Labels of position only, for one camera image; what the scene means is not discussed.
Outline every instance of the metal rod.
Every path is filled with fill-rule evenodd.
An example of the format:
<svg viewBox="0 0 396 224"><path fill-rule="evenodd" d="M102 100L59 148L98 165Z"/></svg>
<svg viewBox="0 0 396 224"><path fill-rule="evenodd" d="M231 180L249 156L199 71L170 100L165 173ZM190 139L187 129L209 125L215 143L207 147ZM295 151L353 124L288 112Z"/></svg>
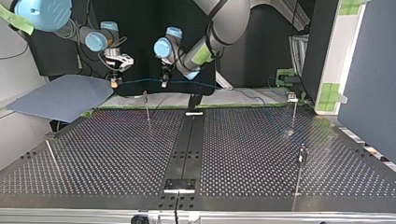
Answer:
<svg viewBox="0 0 396 224"><path fill-rule="evenodd" d="M144 91L143 94L145 95L146 112L148 114L148 120L149 120L149 98L148 98L148 92Z"/></svg>

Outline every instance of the wire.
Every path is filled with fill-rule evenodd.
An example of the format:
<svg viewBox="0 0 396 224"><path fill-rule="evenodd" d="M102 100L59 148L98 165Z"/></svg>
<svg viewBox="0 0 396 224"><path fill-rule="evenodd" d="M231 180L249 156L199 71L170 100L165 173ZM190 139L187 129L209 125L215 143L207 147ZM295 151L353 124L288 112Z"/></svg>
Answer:
<svg viewBox="0 0 396 224"><path fill-rule="evenodd" d="M19 54L13 55L13 56L8 56L4 58L0 58L0 60L7 60L7 59L13 59L22 56L26 51L29 49L29 44L26 42L26 48Z"/></svg>
<svg viewBox="0 0 396 224"><path fill-rule="evenodd" d="M85 19L85 25L89 24L91 26L91 28L94 28L92 23L91 23L91 19L90 19L90 15L91 15L91 7L92 7L92 2L91 0L87 1L87 16Z"/></svg>
<svg viewBox="0 0 396 224"><path fill-rule="evenodd" d="M279 96L284 96L284 97L286 97L286 90L285 90L285 93L284 94L282 94L282 93L279 93L279 92L276 92L272 87L271 87L271 85L270 85L270 80L275 80L276 81L276 78L274 78L274 77L268 77L268 87L270 88L270 90L271 90L271 92L273 92L273 93L275 93L276 95L279 95Z"/></svg>
<svg viewBox="0 0 396 224"><path fill-rule="evenodd" d="M56 125L56 133L59 132L59 129L61 128L61 121L58 120L58 124Z"/></svg>
<svg viewBox="0 0 396 224"><path fill-rule="evenodd" d="M138 79L138 80L134 80L134 81L127 81L124 82L122 84L130 84L130 83L139 83L139 82L145 82L145 81L154 81L154 82L162 82L160 79L156 79L156 78L142 78L142 79ZM222 88L219 88L217 86L213 86L210 84L206 84L206 83L202 83L202 82L196 82L196 81L170 81L170 83L177 83L177 84L195 84L195 85L200 85L200 86L204 86L204 87L208 87L208 88L212 88L215 90L223 90ZM259 96L249 96L247 95L245 92L240 91L240 90L228 90L228 91L238 91L242 94L244 94L247 98L249 99L254 99L254 100L260 100L263 104L263 107L266 107L266 103L265 101L259 97ZM280 133L286 136L289 136L285 131L282 130L282 128L276 123L276 121L273 119L273 116L271 115L271 112L269 110L264 110L264 115L265 117L267 117L268 122ZM291 138L291 141L294 142L296 145L300 146L301 144L299 144L298 142L296 142L293 138Z"/></svg>
<svg viewBox="0 0 396 224"><path fill-rule="evenodd" d="M8 117L8 116L10 116L10 115L13 115L13 114L15 114L15 113L17 113L17 112L16 112L16 111L13 111L13 112L11 112L11 113L9 113L9 114L6 114L6 115L0 117L0 119L4 119L4 118L6 118L6 117Z"/></svg>
<svg viewBox="0 0 396 224"><path fill-rule="evenodd" d="M174 211L174 213L175 213L175 224L178 224L178 215L177 215L178 196L179 196L179 194L177 195L176 206L175 206L175 211Z"/></svg>
<svg viewBox="0 0 396 224"><path fill-rule="evenodd" d="M294 22L295 22L295 19L296 19L296 14L297 14L297 9L298 9L298 6L299 6L299 2L300 2L300 0L296 0L296 5L294 6L294 10L293 10L293 18L292 18L292 20L291 20L291 38L293 38L293 36L294 36ZM296 64L296 66L297 66L297 60L296 60L296 58L294 57L294 47L293 46L291 46L291 58L294 60L294 63ZM301 74L299 74L299 71L298 71L298 69L296 69L296 73L297 73L297 77L300 79L300 81L301 81L301 85L303 86L303 89L304 89L304 91L306 92L306 95L308 95L309 96L309 98L311 98L311 101L314 103L314 105L316 104L315 103L315 100L314 100L314 98L309 94L309 92L308 92L308 90L306 89L306 87L305 87L305 85L304 85L304 83L303 83L303 79L301 78Z"/></svg>

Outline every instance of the black wall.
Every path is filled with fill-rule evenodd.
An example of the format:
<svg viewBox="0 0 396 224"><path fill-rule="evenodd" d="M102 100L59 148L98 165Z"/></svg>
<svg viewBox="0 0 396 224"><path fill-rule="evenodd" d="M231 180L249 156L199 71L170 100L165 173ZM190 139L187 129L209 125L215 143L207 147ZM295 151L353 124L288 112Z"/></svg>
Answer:
<svg viewBox="0 0 396 224"><path fill-rule="evenodd" d="M166 27L181 28L184 31L182 45L190 49L204 35L209 23L205 13L192 0L92 0L92 2L93 16L96 16L98 21L116 21L120 27L120 35L128 36L128 41L121 49L135 59L135 65L124 74L126 82L147 77L155 79L161 77L161 62L154 57L152 48L155 41L164 35ZM86 1L74 0L73 18L81 23L85 22L86 3ZM300 3L307 15L312 16L315 1L301 0ZM64 43L64 40L57 40L58 37L53 34L44 35L51 35L53 41ZM275 77L277 69L292 67L290 35L290 22L274 8L255 7L252 9L250 24L244 36L225 50L223 59L217 61L216 65L236 87L265 87L268 77ZM35 43L35 48L41 52L41 48L45 45L46 43L39 41ZM56 44L46 46L47 49L58 54L58 57L52 60L64 63L61 63L61 68L56 68L54 73L43 72L42 75L76 73L76 47L73 43L67 43L65 46L67 47L57 48ZM96 55L90 54L88 49L83 48L84 52L95 61ZM36 61L41 68L40 72L51 70L56 63L47 63L48 53L39 54L41 56L37 56ZM81 74L106 76L107 70L99 62L93 62L83 55L81 57L84 59L84 69ZM174 80L187 79L175 72ZM194 81L216 85L215 64L207 65ZM158 82L143 82L122 85L117 90L117 94L137 95L143 91L180 91L208 95L213 89L200 85L171 84L168 89L163 90Z"/></svg>

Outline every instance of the black clamp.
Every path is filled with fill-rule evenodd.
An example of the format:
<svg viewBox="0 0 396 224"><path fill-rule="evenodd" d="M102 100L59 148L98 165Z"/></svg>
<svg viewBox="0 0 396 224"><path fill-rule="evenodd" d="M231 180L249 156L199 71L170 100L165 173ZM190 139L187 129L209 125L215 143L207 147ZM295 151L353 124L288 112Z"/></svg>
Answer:
<svg viewBox="0 0 396 224"><path fill-rule="evenodd" d="M298 163L305 167L306 161L308 160L308 147L305 144L301 144L300 152L298 155Z"/></svg>

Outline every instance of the thin wire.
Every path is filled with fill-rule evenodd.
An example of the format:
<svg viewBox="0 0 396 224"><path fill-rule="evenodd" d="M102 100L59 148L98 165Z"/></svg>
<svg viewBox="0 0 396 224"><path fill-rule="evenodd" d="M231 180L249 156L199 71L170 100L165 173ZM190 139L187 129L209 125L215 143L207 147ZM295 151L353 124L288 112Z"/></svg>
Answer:
<svg viewBox="0 0 396 224"><path fill-rule="evenodd" d="M58 120L58 124L56 125L56 133L59 132L60 126L61 126L61 121Z"/></svg>
<svg viewBox="0 0 396 224"><path fill-rule="evenodd" d="M138 79L138 80L134 80L134 81L127 81L124 82L122 84L129 84L129 83L139 83L139 82L145 82L145 81L154 81L154 82L162 82L160 79L156 79L156 78L142 78L142 79ZM213 85L209 85L206 83L202 83L202 82L196 82L196 81L170 81L170 83L176 83L176 84L195 84L195 85L200 85L200 86L204 86L204 87L208 87L208 88L212 88L215 90L226 90L226 89L222 89L220 87L217 86L213 86ZM259 97L259 96L249 96L247 95L245 92L240 91L240 90L227 90L227 91L238 91L242 94L244 94L247 98L249 99L254 99L254 100L260 100L263 104L263 107L266 107L266 103L265 101ZM282 130L282 128L276 123L276 121L273 119L273 116L271 114L271 112L269 110L264 110L264 115L265 117L267 117L268 122L276 129L277 132L279 132L280 134L286 135L287 137L290 137L285 131ZM296 145L300 146L301 144L299 144L297 141L295 141L292 137L290 138L290 140L295 143Z"/></svg>
<svg viewBox="0 0 396 224"><path fill-rule="evenodd" d="M279 95L279 96L283 96L283 97L286 97L286 90L285 90L285 93L284 94L282 94L282 93L279 93L279 92L276 92L272 87L271 87L271 85L270 85L270 80L275 80L276 81L276 78L274 78L274 77L268 77L268 87L270 88L270 90L271 90L271 92L273 92L273 93L275 93L276 95Z"/></svg>
<svg viewBox="0 0 396 224"><path fill-rule="evenodd" d="M92 2L91 0L87 1L87 17L85 19L85 25L87 25L87 23L91 26L91 28L94 28L92 23L91 23L91 19L90 19L90 15L91 15L91 5Z"/></svg>
<svg viewBox="0 0 396 224"><path fill-rule="evenodd" d="M17 113L17 112L13 111L13 112L11 112L11 113L9 113L9 114L6 114L6 115L0 117L0 119L4 119L4 118L6 118L6 117L8 117L8 116L10 116L10 115L13 115L13 114L15 114L15 113Z"/></svg>
<svg viewBox="0 0 396 224"><path fill-rule="evenodd" d="M121 44L125 43L125 41L128 40L127 36L123 36L119 39L119 41L113 43L112 45L110 45L111 48L117 48L119 47Z"/></svg>
<svg viewBox="0 0 396 224"><path fill-rule="evenodd" d="M7 60L7 59L13 59L22 56L26 51L29 49L29 44L26 42L26 48L19 54L13 55L13 56L8 56L4 58L0 58L0 60Z"/></svg>

